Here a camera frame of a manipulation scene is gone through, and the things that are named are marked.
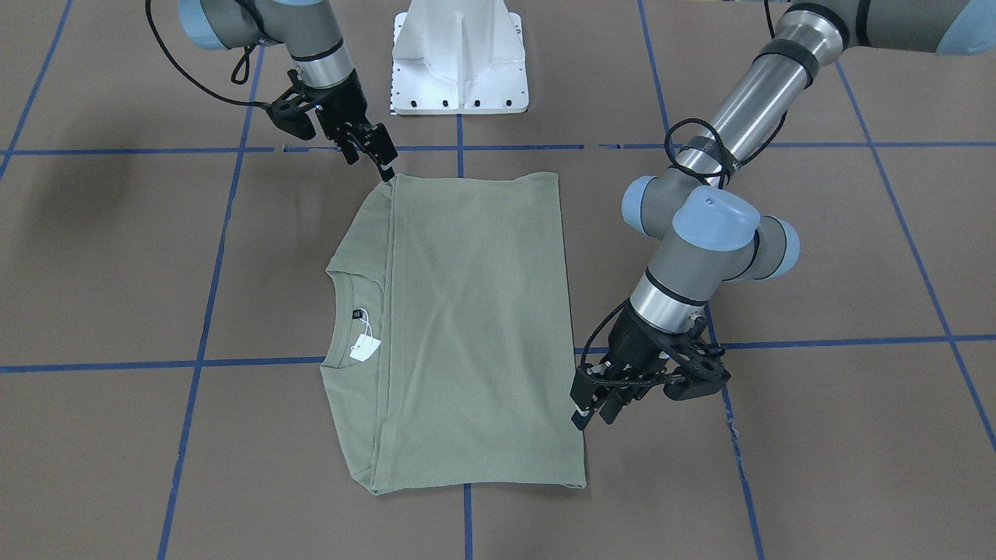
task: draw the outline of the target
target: silver arm segment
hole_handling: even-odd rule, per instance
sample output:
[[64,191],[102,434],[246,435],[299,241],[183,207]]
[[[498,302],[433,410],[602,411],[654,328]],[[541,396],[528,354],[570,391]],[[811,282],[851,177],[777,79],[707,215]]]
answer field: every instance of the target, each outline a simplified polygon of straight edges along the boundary
[[[703,175],[722,172],[729,178],[739,170],[820,68],[855,46],[969,55],[994,45],[996,0],[794,3],[709,121],[716,134],[698,127],[676,155],[677,167],[642,177],[626,191],[626,223],[661,242],[621,306],[603,362],[578,366],[571,389],[575,425],[584,429],[599,408],[611,423],[653,385],[663,384],[664,393],[680,401],[715,394],[729,380],[721,348],[701,339],[702,308],[724,280],[788,272],[800,242],[787,222],[761,216],[747,201],[717,188],[719,176]],[[664,369],[668,361],[676,364],[670,373]]]

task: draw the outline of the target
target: floor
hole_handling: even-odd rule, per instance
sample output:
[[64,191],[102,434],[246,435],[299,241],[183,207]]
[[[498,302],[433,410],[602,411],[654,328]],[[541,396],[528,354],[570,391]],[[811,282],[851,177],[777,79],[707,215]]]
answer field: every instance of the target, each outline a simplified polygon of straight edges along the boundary
[[[654,250],[626,186],[767,40],[756,3],[509,0],[529,112],[400,118],[406,0],[333,4],[399,171],[560,174],[578,346]],[[284,90],[281,47],[231,86],[237,55],[174,5],[154,13],[192,74]],[[0,557],[996,558],[996,54],[849,51],[735,177],[804,253],[713,300],[722,396],[593,423],[586,490],[373,497],[317,366],[372,166],[195,90],[140,2],[4,2],[0,37]]]

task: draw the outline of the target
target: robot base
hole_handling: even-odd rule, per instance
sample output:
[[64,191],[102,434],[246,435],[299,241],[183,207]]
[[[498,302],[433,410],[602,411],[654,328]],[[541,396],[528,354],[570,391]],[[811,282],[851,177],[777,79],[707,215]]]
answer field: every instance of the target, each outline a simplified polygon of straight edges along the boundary
[[502,0],[413,0],[394,18],[396,115],[499,115],[529,106],[522,18]]

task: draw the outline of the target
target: white price tag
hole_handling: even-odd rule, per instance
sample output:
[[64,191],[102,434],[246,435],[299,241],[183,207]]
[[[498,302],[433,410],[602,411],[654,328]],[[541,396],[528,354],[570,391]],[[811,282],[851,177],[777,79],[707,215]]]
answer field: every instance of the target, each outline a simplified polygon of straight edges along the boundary
[[377,348],[380,348],[380,340],[370,335],[362,334],[357,339],[357,343],[350,347],[350,358],[365,362],[374,355]]

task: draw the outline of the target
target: grid line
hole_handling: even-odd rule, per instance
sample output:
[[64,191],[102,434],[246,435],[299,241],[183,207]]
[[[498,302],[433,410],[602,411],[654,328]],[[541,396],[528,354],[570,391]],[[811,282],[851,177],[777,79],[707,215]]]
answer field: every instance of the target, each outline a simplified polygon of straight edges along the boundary
[[0,161],[0,179],[3,178],[4,173],[7,171],[7,165],[10,163],[10,158],[14,153],[14,148],[17,147],[17,140],[21,138],[21,132],[24,130],[24,124],[28,122],[28,115],[31,113],[32,106],[35,105],[35,97],[38,96],[38,91],[42,88],[42,81],[45,80],[45,74],[49,71],[49,64],[52,63],[52,57],[56,53],[56,48],[59,46],[59,40],[62,39],[63,30],[66,29],[66,22],[69,20],[69,12],[73,7],[73,0],[66,0],[66,7],[63,8],[62,16],[59,18],[59,25],[56,27],[56,34],[52,38],[52,44],[49,45],[49,52],[45,54],[45,61],[42,63],[42,68],[38,71],[38,78],[35,79],[34,85],[31,87],[31,93],[28,94],[28,101],[24,104],[24,110],[21,111],[21,118],[17,121],[17,127],[14,129],[14,135],[10,138],[10,144],[7,146],[7,151],[4,153],[3,160]]
[[[650,61],[650,72],[653,75],[653,86],[657,92],[657,101],[660,105],[660,119],[664,125],[665,133],[670,130],[669,118],[667,116],[667,105],[664,102],[663,87],[660,84],[660,76],[657,72],[657,61],[653,54],[653,44],[650,41],[650,31],[646,24],[646,10],[643,6],[643,0],[636,0],[636,5],[639,8],[639,21],[643,27],[643,40],[646,43],[646,54]],[[712,315],[709,312],[708,304],[705,306],[705,316],[709,325],[709,335],[715,342],[716,332],[712,324]],[[733,456],[737,465],[737,472],[740,475],[740,487],[743,492],[744,505],[747,508],[747,518],[750,522],[751,527],[751,537],[754,541],[754,551],[757,554],[758,560],[765,560],[764,555],[764,543],[761,540],[761,530],[758,526],[757,513],[754,510],[754,499],[750,489],[750,482],[747,479],[747,472],[744,469],[743,455],[740,452],[740,434],[733,427],[733,404],[729,399],[729,390],[723,387],[723,407],[726,412],[726,423],[730,431],[730,442],[733,447]]]
[[878,167],[878,173],[881,175],[882,183],[885,185],[885,191],[888,193],[888,198],[892,203],[892,208],[895,210],[895,217],[899,220],[899,225],[902,227],[902,233],[906,237],[906,243],[909,245],[909,250],[913,253],[913,260],[916,261],[916,267],[920,271],[923,284],[926,286],[931,303],[933,303],[934,311],[937,313],[937,319],[940,321],[941,327],[944,329],[944,335],[946,335],[947,342],[951,347],[951,352],[954,354],[954,360],[958,364],[958,369],[960,370],[961,377],[965,382],[965,387],[968,389],[968,394],[972,398],[972,403],[975,405],[975,409],[979,414],[979,419],[982,421],[982,425],[986,430],[986,435],[989,437],[989,444],[993,448],[993,451],[996,451],[996,433],[993,432],[993,426],[989,421],[989,415],[986,414],[986,410],[982,406],[982,400],[979,398],[978,391],[975,390],[975,383],[972,382],[972,376],[968,373],[965,361],[961,357],[961,351],[958,349],[958,344],[954,339],[953,333],[951,332],[951,326],[947,322],[947,317],[944,315],[944,310],[941,308],[940,300],[937,298],[937,293],[934,291],[933,283],[930,281],[930,276],[927,274],[926,265],[923,264],[923,259],[920,257],[920,251],[916,248],[916,242],[913,240],[913,234],[909,229],[909,225],[906,223],[906,218],[902,213],[902,208],[899,206],[899,199],[896,197],[895,191],[892,189],[892,182],[889,180],[888,173],[885,171],[885,165],[882,163],[881,156],[878,154],[878,148],[875,146],[874,141],[872,141],[872,133],[869,131],[868,123],[866,123],[865,116],[862,114],[862,110],[858,106],[858,99],[855,97],[855,92],[851,88],[851,83],[848,81],[848,77],[844,73],[844,67],[841,65],[840,61],[835,62],[835,64],[837,66],[838,74],[841,75],[841,81],[844,83],[844,89],[848,92],[848,98],[851,99],[851,105],[855,109],[855,115],[858,116],[858,122],[861,124],[862,131],[865,133],[865,138],[869,142],[871,155],[874,157],[875,165]]
[[[463,177],[463,115],[456,115],[456,176]],[[463,559],[474,560],[474,516],[470,482],[463,484]]]
[[[256,89],[259,86],[259,79],[263,69],[263,55],[266,48],[259,50],[256,59],[256,72],[253,75],[252,87],[249,98],[256,99]],[[214,301],[218,291],[218,283],[221,278],[221,265],[225,256],[225,238],[228,233],[228,224],[232,218],[232,205],[235,202],[235,194],[238,192],[239,176],[242,172],[242,161],[245,157],[246,142],[249,138],[249,125],[252,122],[252,107],[247,107],[245,111],[245,121],[242,125],[242,137],[239,141],[239,151],[235,156],[235,169],[232,171],[232,182],[228,192],[228,202],[225,206],[225,217],[221,225],[221,237],[218,240],[218,252],[214,260],[214,272],[211,277],[211,288],[207,296],[207,305],[204,310],[204,327],[201,331],[200,342],[197,348],[197,359],[193,368],[193,375],[190,378],[190,393],[187,397],[186,411],[183,415],[183,428],[180,432],[180,443],[176,455],[176,465],[173,468],[172,484],[169,488],[169,499],[166,503],[166,513],[162,520],[162,534],[159,537],[159,551],[157,560],[165,560],[166,549],[169,546],[169,534],[172,530],[173,515],[176,511],[176,499],[179,495],[180,479],[183,474],[183,463],[186,459],[186,447],[190,439],[190,430],[193,422],[194,407],[197,404],[197,392],[200,387],[200,374],[204,367],[204,354],[207,350],[207,339],[211,330],[211,318],[214,314]]]
[[[950,340],[954,342],[996,342],[996,334],[985,335],[954,335],[950,339],[945,336],[932,337],[882,337],[865,339],[822,339],[796,341],[759,341],[759,342],[729,342],[724,343],[726,350],[773,350],[785,348],[826,348],[851,346],[894,346],[907,344],[943,344]],[[579,355],[581,347],[575,348]],[[606,347],[593,347],[591,354],[604,354]],[[324,356],[276,356],[262,358],[222,358],[205,359],[199,362],[203,368],[230,368],[237,366],[285,366],[291,364],[320,364]],[[160,360],[147,362],[95,362],[78,364],[28,364],[19,366],[0,366],[0,375],[5,374],[35,374],[51,372],[106,372],[114,370],[164,370],[182,369],[196,366],[196,360]]]
[[[827,148],[827,147],[996,147],[996,141],[781,141],[772,142],[768,148]],[[636,143],[600,143],[604,149],[664,149],[662,142]],[[426,144],[399,145],[398,151],[533,151],[533,150],[581,150],[588,146],[583,143],[509,143],[509,144],[466,144],[462,148],[457,144]],[[239,146],[217,147],[108,147],[108,148],[69,148],[69,149],[4,149],[0,154],[16,156],[44,155],[146,155],[146,154],[185,154],[185,153],[299,153],[312,150],[340,151],[334,145],[281,145],[280,147],[256,145],[240,148]]]

